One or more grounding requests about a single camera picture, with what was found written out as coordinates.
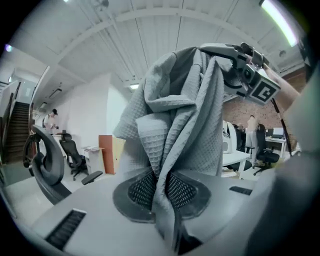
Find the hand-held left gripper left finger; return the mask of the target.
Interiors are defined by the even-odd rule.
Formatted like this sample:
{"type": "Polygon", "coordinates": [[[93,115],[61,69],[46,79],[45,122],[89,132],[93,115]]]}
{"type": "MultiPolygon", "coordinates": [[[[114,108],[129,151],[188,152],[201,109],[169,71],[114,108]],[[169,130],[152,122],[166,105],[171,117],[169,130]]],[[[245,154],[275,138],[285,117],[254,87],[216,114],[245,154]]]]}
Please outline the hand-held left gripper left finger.
{"type": "Polygon", "coordinates": [[[152,223],[138,223],[123,216],[113,203],[113,192],[122,182],[147,168],[117,172],[84,185],[47,210],[32,226],[43,239],[72,210],[84,218],[63,248],[72,256],[174,256],[152,223]]]}

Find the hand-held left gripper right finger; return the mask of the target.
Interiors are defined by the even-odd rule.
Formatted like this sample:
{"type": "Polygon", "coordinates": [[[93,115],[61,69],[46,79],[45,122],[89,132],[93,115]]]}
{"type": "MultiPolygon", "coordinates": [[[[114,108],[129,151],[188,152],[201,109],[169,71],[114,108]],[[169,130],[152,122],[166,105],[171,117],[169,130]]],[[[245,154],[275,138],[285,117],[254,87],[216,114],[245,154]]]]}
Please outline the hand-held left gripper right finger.
{"type": "Polygon", "coordinates": [[[177,255],[206,243],[227,226],[255,187],[251,180],[171,171],[165,195],[174,211],[172,248],[177,255]]]}

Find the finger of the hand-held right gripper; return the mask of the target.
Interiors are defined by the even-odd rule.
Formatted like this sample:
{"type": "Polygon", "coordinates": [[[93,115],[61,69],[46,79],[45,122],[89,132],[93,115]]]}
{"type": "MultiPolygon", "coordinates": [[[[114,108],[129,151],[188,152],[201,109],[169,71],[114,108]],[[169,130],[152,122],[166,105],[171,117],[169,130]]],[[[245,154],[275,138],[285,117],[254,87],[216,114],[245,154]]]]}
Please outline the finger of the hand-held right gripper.
{"type": "Polygon", "coordinates": [[[233,44],[205,43],[199,47],[199,50],[211,56],[218,56],[233,61],[237,59],[237,50],[233,44]]]}
{"type": "Polygon", "coordinates": [[[233,96],[245,97],[246,89],[242,85],[240,72],[230,67],[223,70],[224,91],[233,96]]]}

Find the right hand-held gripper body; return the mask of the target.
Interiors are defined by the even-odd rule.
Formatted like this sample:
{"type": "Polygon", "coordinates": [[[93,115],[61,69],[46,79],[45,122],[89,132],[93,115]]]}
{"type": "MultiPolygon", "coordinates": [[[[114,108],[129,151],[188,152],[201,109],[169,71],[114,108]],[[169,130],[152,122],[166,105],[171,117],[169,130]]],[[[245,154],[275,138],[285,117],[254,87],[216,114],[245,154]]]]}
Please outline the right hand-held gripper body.
{"type": "Polygon", "coordinates": [[[240,96],[260,105],[265,105],[280,91],[280,86],[268,77],[264,65],[266,57],[247,43],[236,45],[238,60],[236,73],[242,86],[240,96]]]}

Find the black armrest office chair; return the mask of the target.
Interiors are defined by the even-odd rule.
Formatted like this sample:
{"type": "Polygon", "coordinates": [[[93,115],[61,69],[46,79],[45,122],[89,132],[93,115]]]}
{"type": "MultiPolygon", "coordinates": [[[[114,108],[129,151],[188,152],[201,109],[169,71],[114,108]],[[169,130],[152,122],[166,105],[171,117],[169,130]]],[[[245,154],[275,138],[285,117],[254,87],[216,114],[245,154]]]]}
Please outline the black armrest office chair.
{"type": "Polygon", "coordinates": [[[62,184],[65,173],[62,151],[53,136],[43,127],[32,125],[22,151],[22,162],[53,205],[72,193],[62,184]]]}

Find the grey shirt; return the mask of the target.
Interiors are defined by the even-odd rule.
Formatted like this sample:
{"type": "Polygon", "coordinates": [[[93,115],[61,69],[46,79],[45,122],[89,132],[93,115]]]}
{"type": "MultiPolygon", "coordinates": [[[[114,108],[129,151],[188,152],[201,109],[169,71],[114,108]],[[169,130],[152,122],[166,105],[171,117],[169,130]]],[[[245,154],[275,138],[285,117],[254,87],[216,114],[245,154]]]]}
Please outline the grey shirt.
{"type": "Polygon", "coordinates": [[[220,176],[224,78],[231,61],[195,47],[162,56],[147,71],[121,114],[114,136],[125,140],[117,174],[151,167],[156,228],[175,239],[176,212],[165,194],[173,171],[220,176]]]}

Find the person's right forearm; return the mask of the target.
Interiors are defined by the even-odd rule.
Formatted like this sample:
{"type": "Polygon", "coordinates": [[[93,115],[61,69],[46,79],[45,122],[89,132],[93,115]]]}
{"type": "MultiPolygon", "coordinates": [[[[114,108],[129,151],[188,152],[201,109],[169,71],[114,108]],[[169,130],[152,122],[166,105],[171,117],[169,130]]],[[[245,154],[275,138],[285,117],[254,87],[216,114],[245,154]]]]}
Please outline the person's right forearm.
{"type": "Polygon", "coordinates": [[[263,69],[267,76],[280,86],[280,92],[277,93],[276,100],[284,111],[288,110],[293,102],[300,96],[300,93],[267,64],[263,64],[263,69]]]}

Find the black swivel chair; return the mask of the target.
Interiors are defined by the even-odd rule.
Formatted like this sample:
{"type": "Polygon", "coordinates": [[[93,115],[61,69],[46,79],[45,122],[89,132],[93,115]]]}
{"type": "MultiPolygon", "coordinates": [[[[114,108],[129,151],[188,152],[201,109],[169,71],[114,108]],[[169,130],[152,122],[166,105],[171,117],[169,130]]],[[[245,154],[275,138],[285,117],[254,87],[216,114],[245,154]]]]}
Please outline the black swivel chair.
{"type": "Polygon", "coordinates": [[[256,131],[257,138],[257,152],[256,152],[256,160],[261,161],[263,165],[257,165],[259,170],[253,173],[254,176],[257,173],[260,173],[264,170],[270,169],[271,164],[275,164],[278,162],[280,156],[273,152],[273,149],[267,149],[266,145],[266,137],[265,137],[265,126],[263,124],[258,124],[256,131]]]}
{"type": "Polygon", "coordinates": [[[66,162],[71,169],[70,174],[73,175],[73,180],[75,181],[80,173],[88,175],[86,159],[83,155],[79,154],[76,142],[72,139],[72,136],[69,133],[63,133],[59,143],[66,155],[66,162]]]}

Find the white computer desk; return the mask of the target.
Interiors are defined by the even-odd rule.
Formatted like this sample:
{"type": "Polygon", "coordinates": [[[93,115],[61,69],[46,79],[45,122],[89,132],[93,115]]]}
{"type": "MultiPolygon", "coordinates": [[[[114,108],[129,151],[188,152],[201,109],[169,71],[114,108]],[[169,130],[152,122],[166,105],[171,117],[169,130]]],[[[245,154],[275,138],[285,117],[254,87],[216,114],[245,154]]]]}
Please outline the white computer desk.
{"type": "Polygon", "coordinates": [[[283,138],[273,138],[273,137],[265,137],[267,142],[278,143],[281,144],[280,155],[282,156],[287,145],[287,141],[283,138]]]}

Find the white rounded shell device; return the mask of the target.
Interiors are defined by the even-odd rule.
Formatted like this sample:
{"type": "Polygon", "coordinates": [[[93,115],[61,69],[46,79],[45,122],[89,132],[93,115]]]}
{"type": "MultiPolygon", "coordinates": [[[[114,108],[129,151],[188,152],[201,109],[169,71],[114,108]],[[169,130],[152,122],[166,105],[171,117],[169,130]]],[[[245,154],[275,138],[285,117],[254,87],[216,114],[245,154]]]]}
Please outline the white rounded shell device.
{"type": "Polygon", "coordinates": [[[237,150],[237,134],[234,126],[230,122],[223,121],[222,140],[224,154],[232,154],[237,150]]]}

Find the long ceiling light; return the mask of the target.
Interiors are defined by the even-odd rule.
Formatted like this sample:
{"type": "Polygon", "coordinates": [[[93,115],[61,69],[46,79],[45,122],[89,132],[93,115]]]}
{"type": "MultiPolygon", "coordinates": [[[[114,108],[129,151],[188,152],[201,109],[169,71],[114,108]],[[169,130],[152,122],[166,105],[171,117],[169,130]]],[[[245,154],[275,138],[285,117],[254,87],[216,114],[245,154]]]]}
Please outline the long ceiling light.
{"type": "Polygon", "coordinates": [[[288,23],[287,19],[281,13],[280,9],[274,4],[274,2],[272,0],[262,0],[260,6],[280,28],[285,38],[287,39],[289,45],[291,47],[296,46],[298,44],[298,38],[294,30],[288,23]]]}

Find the white rectangular table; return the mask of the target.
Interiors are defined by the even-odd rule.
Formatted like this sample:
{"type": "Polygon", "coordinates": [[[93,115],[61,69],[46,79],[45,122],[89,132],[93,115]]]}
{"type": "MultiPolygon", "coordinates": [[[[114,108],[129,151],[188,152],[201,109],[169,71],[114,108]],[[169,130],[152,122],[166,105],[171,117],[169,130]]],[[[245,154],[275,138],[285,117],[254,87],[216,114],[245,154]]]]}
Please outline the white rectangular table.
{"type": "Polygon", "coordinates": [[[222,158],[222,167],[224,168],[221,174],[222,178],[233,178],[239,179],[240,174],[252,167],[248,158],[250,154],[244,153],[242,151],[236,150],[233,153],[224,153],[222,158]],[[235,167],[238,164],[238,167],[234,169],[226,169],[229,166],[235,167]]]}

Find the red-brown wooden panel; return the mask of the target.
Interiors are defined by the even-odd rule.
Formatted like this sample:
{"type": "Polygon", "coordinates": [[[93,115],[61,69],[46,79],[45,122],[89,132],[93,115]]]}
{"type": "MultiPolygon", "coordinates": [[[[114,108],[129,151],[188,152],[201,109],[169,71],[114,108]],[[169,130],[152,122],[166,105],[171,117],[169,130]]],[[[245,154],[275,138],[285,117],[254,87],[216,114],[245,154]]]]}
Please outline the red-brown wooden panel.
{"type": "Polygon", "coordinates": [[[102,151],[102,158],[106,174],[114,175],[114,161],[113,161],[113,139],[112,135],[99,135],[98,145],[102,151]]]}

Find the tan wooden panel with hole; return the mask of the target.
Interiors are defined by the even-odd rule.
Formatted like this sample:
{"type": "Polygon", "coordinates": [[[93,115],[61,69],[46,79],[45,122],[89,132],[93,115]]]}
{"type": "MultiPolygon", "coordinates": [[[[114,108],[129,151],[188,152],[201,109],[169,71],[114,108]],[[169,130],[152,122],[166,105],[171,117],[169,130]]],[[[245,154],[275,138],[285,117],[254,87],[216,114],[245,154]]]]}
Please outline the tan wooden panel with hole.
{"type": "Polygon", "coordinates": [[[120,158],[125,146],[125,140],[117,137],[112,137],[112,159],[113,172],[116,173],[119,167],[120,158]]]}

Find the dark staircase with railing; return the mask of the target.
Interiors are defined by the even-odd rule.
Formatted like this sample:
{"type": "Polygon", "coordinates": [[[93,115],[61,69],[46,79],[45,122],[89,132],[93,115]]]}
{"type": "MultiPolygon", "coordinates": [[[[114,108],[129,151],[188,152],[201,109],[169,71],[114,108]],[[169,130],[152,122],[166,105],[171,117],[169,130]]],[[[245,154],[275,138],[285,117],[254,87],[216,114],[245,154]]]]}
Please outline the dark staircase with railing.
{"type": "Polygon", "coordinates": [[[15,81],[2,91],[0,99],[0,162],[22,160],[25,142],[30,134],[33,104],[19,99],[22,82],[15,81]]]}

